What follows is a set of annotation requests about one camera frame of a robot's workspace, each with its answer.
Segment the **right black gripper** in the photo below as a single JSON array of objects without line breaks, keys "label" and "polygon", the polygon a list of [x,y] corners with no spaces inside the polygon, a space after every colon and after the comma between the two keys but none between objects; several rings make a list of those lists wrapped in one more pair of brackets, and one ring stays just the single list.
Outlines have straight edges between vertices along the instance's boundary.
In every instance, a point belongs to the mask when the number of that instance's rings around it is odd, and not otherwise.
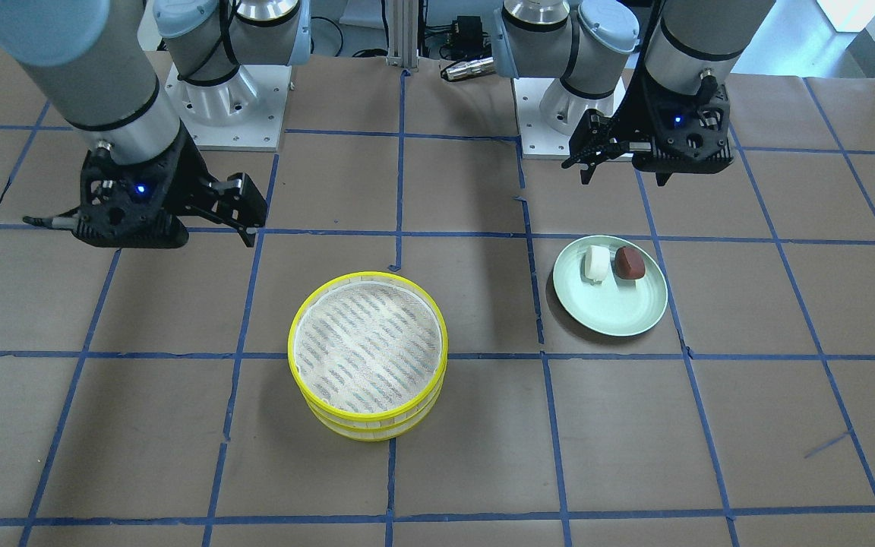
[{"label": "right black gripper", "polygon": [[211,179],[188,129],[153,159],[118,165],[114,146],[100,140],[81,170],[75,215],[24,216],[31,227],[71,231],[95,247],[178,248],[188,241],[181,216],[197,216],[235,229],[254,247],[267,222],[268,203],[246,172]]}]

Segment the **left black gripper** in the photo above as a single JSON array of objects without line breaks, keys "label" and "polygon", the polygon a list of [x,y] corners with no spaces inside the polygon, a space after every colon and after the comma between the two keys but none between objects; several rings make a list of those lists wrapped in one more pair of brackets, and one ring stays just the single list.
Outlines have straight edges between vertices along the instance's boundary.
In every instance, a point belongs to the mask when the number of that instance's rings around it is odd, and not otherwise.
[{"label": "left black gripper", "polygon": [[665,187],[676,169],[725,169],[733,163],[730,103],[712,70],[696,77],[690,96],[638,68],[619,110],[618,117],[586,109],[570,136],[561,166],[580,166],[583,185],[598,165],[628,152],[637,169],[654,169],[657,187]]}]

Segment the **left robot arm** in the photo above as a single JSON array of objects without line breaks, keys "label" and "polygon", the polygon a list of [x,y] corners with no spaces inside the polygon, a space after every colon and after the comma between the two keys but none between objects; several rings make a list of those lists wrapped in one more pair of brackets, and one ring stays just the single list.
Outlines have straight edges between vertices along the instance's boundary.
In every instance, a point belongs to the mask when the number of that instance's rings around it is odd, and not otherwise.
[{"label": "left robot arm", "polygon": [[655,1],[649,20],[618,1],[504,1],[491,52],[501,77],[549,77],[563,98],[563,169],[630,155],[663,186],[676,173],[712,175],[733,163],[727,76],[772,1]]}]

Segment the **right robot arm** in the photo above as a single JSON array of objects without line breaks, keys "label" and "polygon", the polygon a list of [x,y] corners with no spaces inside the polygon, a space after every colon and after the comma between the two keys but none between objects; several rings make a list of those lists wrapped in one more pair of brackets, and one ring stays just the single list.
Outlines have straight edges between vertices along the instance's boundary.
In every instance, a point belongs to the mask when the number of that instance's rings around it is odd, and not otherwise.
[{"label": "right robot arm", "polygon": [[263,103],[248,67],[303,65],[307,1],[0,1],[0,48],[84,136],[79,204],[24,222],[94,247],[174,249],[184,216],[253,247],[267,201],[212,176],[181,111],[215,127]]}]

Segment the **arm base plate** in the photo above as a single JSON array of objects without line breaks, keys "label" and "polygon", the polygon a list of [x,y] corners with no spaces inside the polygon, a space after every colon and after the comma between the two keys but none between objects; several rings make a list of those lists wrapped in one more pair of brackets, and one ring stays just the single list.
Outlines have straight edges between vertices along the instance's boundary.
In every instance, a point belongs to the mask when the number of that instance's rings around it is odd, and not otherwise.
[{"label": "arm base plate", "polygon": [[212,87],[181,82],[171,66],[166,94],[202,151],[275,153],[280,148],[292,67],[243,65]]},{"label": "arm base plate", "polygon": [[583,113],[595,109],[610,117],[625,97],[626,83],[622,76],[611,94],[590,100],[571,93],[556,77],[514,79],[515,115],[523,155],[538,160],[568,158],[569,141]]}]

